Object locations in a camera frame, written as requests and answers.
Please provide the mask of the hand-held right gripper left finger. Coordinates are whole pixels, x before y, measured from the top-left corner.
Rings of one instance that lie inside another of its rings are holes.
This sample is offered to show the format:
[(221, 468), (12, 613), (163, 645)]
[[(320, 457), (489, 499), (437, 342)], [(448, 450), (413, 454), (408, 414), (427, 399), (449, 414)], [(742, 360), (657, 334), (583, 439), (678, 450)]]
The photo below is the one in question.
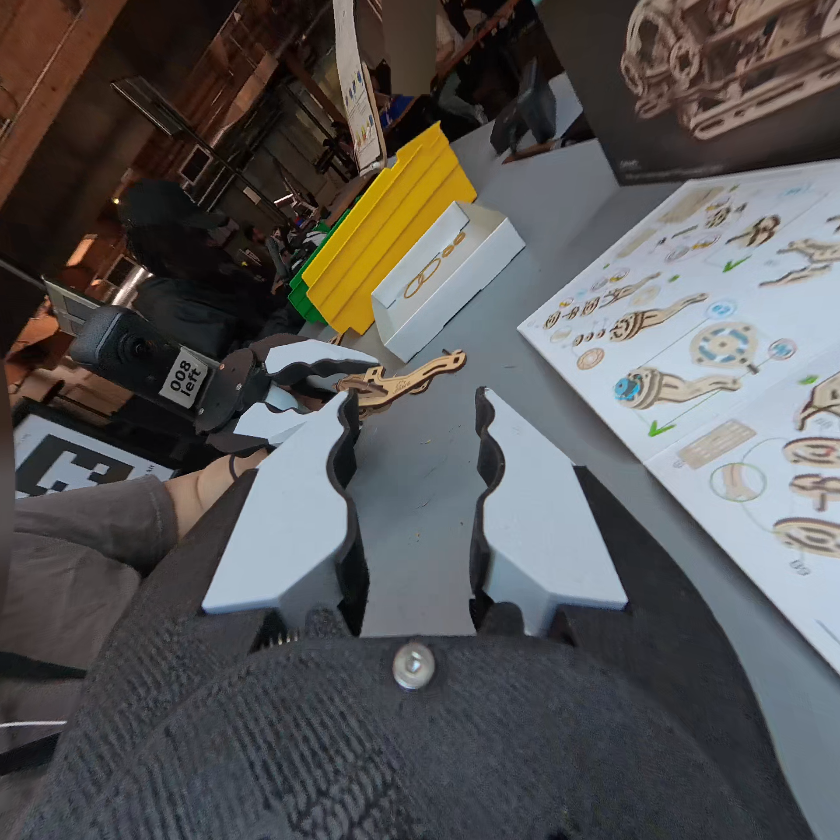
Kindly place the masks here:
[(275, 611), (286, 629), (319, 606), (361, 634), (366, 561), (348, 492), (358, 397), (342, 392), (259, 464), (203, 598), (207, 615)]

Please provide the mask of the wooden model arm assembly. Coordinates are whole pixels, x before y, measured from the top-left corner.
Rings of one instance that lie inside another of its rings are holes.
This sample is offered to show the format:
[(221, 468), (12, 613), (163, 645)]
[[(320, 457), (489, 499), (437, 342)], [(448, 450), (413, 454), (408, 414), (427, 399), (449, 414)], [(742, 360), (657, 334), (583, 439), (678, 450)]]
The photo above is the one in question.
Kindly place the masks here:
[(360, 418), (387, 411), (403, 396), (424, 393), (439, 375), (460, 371), (467, 362), (467, 353), (457, 350), (432, 359), (406, 374), (387, 375), (385, 367), (378, 364), (364, 373), (349, 374), (334, 385), (336, 392), (355, 392), (358, 397)]

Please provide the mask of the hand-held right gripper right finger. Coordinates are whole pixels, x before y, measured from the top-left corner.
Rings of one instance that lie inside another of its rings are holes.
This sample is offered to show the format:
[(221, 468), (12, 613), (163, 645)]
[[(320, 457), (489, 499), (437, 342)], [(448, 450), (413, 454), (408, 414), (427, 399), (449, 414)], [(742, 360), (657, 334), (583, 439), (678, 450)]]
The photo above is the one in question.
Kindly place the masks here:
[(629, 599), (573, 461), (489, 387), (476, 389), (476, 502), (469, 550), (475, 629), (508, 603), (529, 636), (564, 607), (621, 612)]

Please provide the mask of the stack of yellow plastic bins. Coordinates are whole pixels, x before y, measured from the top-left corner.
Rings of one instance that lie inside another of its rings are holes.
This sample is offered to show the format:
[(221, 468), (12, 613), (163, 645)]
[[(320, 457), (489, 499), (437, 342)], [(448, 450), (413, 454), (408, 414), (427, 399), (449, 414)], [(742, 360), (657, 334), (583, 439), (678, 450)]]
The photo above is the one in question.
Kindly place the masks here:
[(310, 303), (337, 333), (363, 334), (373, 291), (452, 203), (476, 198), (436, 122), (398, 150), (304, 269)]

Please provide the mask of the person's grey shirt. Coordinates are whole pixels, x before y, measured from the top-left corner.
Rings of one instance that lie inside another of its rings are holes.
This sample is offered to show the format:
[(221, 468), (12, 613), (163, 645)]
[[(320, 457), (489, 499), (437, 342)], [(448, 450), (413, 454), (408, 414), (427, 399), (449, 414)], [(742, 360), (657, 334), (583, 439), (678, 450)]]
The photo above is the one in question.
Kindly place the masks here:
[[(31, 585), (9, 582), (2, 653), (87, 672), (140, 581), (139, 573), (120, 563), (82, 561)], [(62, 729), (77, 708), (83, 680), (3, 676), (2, 751)]]

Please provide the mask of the white instruction booklet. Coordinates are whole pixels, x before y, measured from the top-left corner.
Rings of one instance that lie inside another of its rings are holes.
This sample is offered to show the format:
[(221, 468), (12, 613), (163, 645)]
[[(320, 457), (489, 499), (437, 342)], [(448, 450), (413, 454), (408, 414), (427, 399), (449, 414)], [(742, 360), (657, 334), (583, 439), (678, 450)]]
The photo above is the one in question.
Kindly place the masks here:
[(518, 327), (839, 668), (839, 163), (689, 181)]

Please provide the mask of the person's left forearm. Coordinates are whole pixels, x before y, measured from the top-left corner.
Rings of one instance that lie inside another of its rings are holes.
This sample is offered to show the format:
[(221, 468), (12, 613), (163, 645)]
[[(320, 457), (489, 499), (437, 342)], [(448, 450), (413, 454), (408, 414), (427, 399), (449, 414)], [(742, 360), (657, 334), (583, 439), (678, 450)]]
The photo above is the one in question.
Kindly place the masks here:
[(9, 581), (32, 585), (82, 561), (147, 575), (245, 472), (267, 457), (227, 455), (162, 481), (156, 476), (15, 501)]

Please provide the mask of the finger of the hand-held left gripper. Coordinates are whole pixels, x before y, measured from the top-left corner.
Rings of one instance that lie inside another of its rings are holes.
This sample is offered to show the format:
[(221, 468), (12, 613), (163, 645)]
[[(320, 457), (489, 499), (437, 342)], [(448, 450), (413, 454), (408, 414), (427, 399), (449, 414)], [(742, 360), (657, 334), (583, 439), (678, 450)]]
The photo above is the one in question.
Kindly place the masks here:
[(270, 387), (261, 402), (246, 409), (233, 426), (234, 454), (276, 448), (308, 420), (311, 410), (283, 387)]
[(269, 336), (262, 345), (262, 365), (268, 376), (268, 385), (262, 389), (264, 397), (271, 388), (284, 387), (294, 396), (335, 397), (335, 390), (310, 385), (308, 378), (364, 374), (381, 364), (367, 353), (301, 336)]

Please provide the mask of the white hanging poster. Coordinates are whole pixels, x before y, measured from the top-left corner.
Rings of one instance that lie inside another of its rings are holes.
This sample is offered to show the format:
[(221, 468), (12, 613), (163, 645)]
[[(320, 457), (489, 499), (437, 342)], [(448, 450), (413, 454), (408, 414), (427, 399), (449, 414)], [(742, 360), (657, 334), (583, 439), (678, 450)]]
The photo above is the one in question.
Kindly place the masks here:
[(386, 167), (386, 147), (370, 73), (356, 31), (353, 1), (332, 1), (341, 97), (360, 175)]

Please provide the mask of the dark panel on wooden stand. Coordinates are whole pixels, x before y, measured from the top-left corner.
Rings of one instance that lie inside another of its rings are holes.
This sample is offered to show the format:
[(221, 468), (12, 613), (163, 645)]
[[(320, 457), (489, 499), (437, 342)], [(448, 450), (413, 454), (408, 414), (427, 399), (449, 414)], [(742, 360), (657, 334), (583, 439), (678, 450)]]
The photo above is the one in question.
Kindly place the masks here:
[(558, 143), (557, 101), (536, 58), (524, 67), (518, 95), (493, 122), (490, 145), (503, 164), (552, 151)]

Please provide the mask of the black model kit box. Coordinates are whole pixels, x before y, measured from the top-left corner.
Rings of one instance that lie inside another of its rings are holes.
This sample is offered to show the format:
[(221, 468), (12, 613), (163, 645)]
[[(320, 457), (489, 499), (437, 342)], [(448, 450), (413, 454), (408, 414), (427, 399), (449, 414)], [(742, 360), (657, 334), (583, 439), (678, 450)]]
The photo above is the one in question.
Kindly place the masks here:
[(838, 1), (546, 1), (622, 185), (836, 159)]

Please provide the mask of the white cardboard box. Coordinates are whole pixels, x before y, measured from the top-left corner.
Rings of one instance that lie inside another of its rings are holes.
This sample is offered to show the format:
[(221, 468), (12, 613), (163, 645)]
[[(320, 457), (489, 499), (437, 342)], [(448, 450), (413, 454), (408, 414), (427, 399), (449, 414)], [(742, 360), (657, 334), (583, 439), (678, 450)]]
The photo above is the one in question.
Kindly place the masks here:
[(409, 362), (524, 247), (504, 213), (451, 203), (371, 294), (384, 347)]

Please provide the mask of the stack of green plastic bins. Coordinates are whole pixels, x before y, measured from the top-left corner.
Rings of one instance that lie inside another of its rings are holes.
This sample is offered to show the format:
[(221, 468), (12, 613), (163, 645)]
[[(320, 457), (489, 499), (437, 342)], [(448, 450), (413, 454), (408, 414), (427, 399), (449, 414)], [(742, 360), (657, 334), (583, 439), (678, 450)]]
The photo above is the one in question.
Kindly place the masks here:
[(327, 324), (325, 318), (308, 297), (309, 286), (303, 278), (303, 273), (314, 260), (322, 245), (329, 240), (340, 224), (340, 221), (332, 226), (328, 226), (325, 221), (316, 224), (312, 231), (305, 234), (300, 247), (292, 257), (287, 302), (305, 322)]

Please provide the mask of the black and white marker board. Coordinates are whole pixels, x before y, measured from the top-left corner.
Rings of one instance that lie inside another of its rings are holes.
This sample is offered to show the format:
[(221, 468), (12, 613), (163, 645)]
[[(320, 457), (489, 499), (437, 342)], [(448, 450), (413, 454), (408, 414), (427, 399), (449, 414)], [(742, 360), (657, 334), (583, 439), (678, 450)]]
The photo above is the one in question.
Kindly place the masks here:
[(147, 452), (89, 423), (24, 397), (12, 411), (16, 499), (179, 473), (172, 458)]

